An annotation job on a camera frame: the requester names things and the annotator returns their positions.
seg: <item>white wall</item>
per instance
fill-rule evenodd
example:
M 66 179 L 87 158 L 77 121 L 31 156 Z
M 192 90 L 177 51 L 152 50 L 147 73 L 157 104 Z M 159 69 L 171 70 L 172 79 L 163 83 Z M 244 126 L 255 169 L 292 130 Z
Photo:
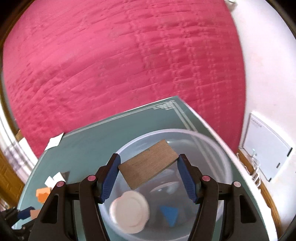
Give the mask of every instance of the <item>white wall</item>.
M 265 0 L 238 0 L 232 16 L 246 71 L 246 109 L 240 146 L 249 114 L 256 111 L 294 147 L 277 177 L 270 183 L 263 177 L 286 229 L 296 214 L 296 40 Z

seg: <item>blue triangle block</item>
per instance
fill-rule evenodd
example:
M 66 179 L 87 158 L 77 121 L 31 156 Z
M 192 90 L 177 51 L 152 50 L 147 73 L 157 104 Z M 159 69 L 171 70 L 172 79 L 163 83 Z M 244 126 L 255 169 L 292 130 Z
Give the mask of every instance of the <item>blue triangle block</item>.
M 160 210 L 167 220 L 169 226 L 171 228 L 174 227 L 178 217 L 178 209 L 175 207 L 160 206 Z

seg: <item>red fabric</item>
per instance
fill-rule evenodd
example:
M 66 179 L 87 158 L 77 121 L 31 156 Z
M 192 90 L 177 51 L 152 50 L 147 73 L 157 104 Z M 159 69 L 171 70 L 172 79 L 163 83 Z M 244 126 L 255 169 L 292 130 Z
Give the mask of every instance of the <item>red fabric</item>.
M 3 55 L 37 156 L 53 136 L 174 95 L 238 147 L 244 65 L 224 0 L 36 0 Z

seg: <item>plastic bowl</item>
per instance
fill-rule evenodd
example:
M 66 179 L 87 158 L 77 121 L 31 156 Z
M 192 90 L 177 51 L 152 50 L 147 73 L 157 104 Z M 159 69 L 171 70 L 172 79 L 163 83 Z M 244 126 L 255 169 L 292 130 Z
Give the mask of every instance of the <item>plastic bowl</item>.
M 142 135 L 120 148 L 117 153 L 121 163 L 134 157 L 155 143 L 165 139 L 178 154 L 184 153 L 190 163 L 197 166 L 203 175 L 213 177 L 217 182 L 232 183 L 230 163 L 221 148 L 209 137 L 183 129 L 164 129 Z M 119 172 L 110 198 L 99 205 L 105 222 L 121 237 L 129 241 L 180 240 L 185 241 L 192 229 L 198 207 L 187 196 L 176 163 L 149 180 L 135 191 L 145 196 L 150 208 L 150 218 L 145 228 L 136 234 L 126 234 L 113 223 L 109 207 L 113 200 L 130 191 Z M 161 212 L 161 207 L 178 210 L 177 220 L 171 226 Z M 223 214 L 223 203 L 219 201 L 217 219 Z

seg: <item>white panel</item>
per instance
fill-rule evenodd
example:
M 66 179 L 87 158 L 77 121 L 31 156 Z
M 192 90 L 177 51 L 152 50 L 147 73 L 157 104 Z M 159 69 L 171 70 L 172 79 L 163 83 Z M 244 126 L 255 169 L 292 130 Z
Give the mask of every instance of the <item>white panel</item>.
M 291 149 L 274 130 L 252 113 L 243 148 L 249 155 L 255 149 L 255 158 L 260 162 L 260 169 L 267 180 L 275 177 Z

